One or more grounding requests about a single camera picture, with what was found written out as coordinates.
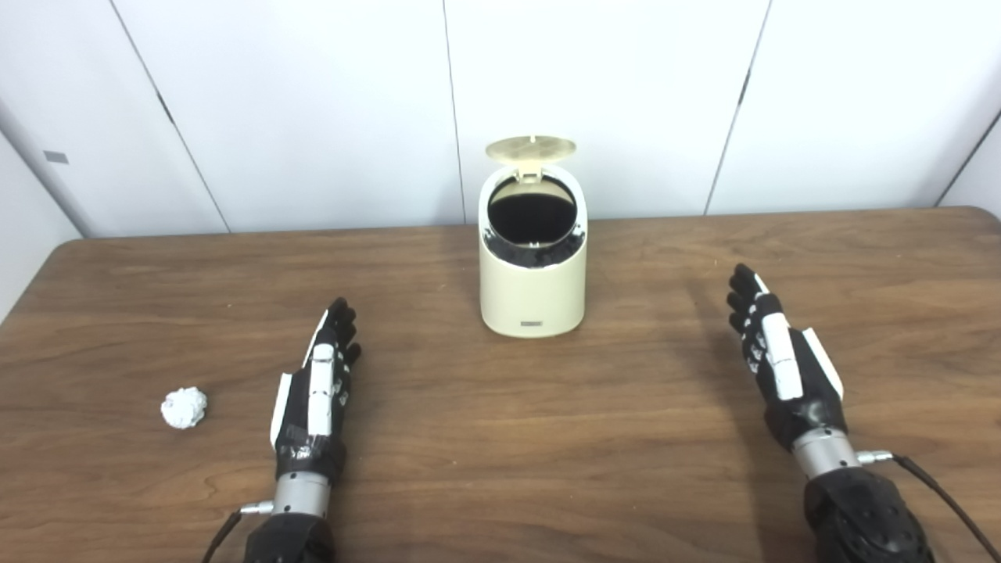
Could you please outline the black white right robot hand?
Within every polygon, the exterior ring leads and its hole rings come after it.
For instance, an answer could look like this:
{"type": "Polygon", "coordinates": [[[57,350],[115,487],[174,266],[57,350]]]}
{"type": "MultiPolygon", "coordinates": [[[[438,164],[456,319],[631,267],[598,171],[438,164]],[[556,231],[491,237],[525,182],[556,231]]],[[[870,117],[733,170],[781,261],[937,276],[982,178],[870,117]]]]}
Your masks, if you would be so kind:
{"type": "Polygon", "coordinates": [[[737,264],[729,286],[729,323],[765,400],[773,438],[791,451],[808,432],[847,432],[844,386],[814,329],[793,327],[776,293],[746,264],[737,264]]]}

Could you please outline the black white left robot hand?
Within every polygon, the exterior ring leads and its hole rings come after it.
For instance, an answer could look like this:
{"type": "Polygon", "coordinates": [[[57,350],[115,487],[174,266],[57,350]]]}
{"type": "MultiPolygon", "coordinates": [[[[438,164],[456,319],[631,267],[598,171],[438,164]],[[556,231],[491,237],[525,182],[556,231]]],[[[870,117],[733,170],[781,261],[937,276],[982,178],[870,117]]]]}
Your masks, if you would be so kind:
{"type": "Polygon", "coordinates": [[[344,298],[322,314],[300,368],[282,374],[271,421],[275,477],[314,473],[335,481],[346,464],[343,423],[353,395],[355,309],[344,298]]]}

